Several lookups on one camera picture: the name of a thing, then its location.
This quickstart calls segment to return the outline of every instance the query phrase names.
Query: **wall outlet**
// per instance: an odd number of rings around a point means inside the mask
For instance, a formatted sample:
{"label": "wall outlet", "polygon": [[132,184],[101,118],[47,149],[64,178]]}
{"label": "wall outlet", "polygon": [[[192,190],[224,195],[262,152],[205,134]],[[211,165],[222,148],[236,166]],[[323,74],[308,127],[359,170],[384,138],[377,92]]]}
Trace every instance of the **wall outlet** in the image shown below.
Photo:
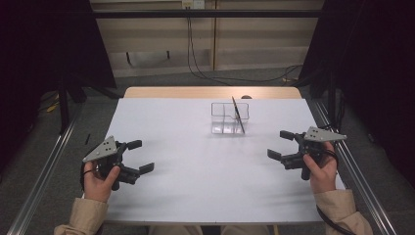
{"label": "wall outlet", "polygon": [[205,0],[193,0],[193,9],[203,10],[205,8]]}
{"label": "wall outlet", "polygon": [[182,9],[193,9],[193,0],[182,0]]}

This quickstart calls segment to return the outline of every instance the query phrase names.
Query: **human hand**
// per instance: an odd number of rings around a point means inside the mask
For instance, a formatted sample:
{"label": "human hand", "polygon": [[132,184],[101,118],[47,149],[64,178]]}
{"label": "human hand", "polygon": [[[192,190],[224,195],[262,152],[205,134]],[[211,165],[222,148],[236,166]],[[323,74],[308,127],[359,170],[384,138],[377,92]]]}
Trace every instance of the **human hand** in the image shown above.
{"label": "human hand", "polygon": [[88,162],[84,168],[84,193],[85,199],[106,203],[111,195],[111,187],[119,175],[119,166],[114,166],[107,178],[103,179],[99,172],[95,171],[96,163]]}
{"label": "human hand", "polygon": [[[326,150],[334,152],[333,145],[325,142]],[[303,160],[310,169],[310,185],[314,194],[336,190],[337,162],[335,158],[325,155],[318,165],[310,155],[304,155]]]}

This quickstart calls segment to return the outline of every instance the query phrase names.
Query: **sleeve cuff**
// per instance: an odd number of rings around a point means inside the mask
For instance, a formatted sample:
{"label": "sleeve cuff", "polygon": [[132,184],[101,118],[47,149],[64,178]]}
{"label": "sleeve cuff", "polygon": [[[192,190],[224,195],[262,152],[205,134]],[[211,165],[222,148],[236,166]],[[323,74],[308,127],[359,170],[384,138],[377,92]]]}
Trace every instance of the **sleeve cuff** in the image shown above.
{"label": "sleeve cuff", "polygon": [[314,194],[314,199],[320,210],[335,222],[356,212],[351,190],[335,190]]}
{"label": "sleeve cuff", "polygon": [[95,234],[104,222],[107,209],[108,204],[76,198],[72,206],[69,225],[86,234]]}

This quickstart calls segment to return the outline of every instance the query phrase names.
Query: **clothing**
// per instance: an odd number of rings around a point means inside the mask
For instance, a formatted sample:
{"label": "clothing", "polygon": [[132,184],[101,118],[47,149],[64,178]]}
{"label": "clothing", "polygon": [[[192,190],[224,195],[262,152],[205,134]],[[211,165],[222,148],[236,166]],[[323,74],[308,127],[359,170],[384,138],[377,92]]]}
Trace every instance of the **clothing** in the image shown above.
{"label": "clothing", "polygon": [[[335,190],[314,195],[317,206],[332,221],[355,234],[373,234],[363,215],[356,211],[351,190]],[[68,225],[55,228],[55,235],[93,235],[103,223],[108,205],[92,200],[75,199]],[[202,235],[200,226],[154,226],[151,235]],[[268,235],[266,226],[222,226],[222,235]],[[327,235],[340,234],[326,225]]]}

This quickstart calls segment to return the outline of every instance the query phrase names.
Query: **table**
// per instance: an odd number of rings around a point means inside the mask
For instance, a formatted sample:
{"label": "table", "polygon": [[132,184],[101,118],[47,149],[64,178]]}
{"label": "table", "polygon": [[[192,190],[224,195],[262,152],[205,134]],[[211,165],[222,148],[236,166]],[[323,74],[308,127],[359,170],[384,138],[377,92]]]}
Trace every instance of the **table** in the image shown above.
{"label": "table", "polygon": [[[246,135],[209,133],[211,102],[230,102],[230,97],[243,95],[256,98],[237,100],[250,104]],[[320,221],[309,183],[300,179],[300,170],[284,170],[266,157],[267,147],[278,148],[283,154],[297,151],[296,142],[279,138],[281,128],[294,125],[295,130],[288,130],[299,132],[315,125],[296,88],[134,87],[125,97],[150,99],[120,100],[108,136],[119,141],[142,139],[142,148],[125,152],[124,163],[138,167],[154,161],[156,168],[139,178],[137,185],[121,184],[110,198],[107,222],[217,225]],[[268,126],[270,119],[277,127]],[[338,187],[344,187],[340,179]]]}

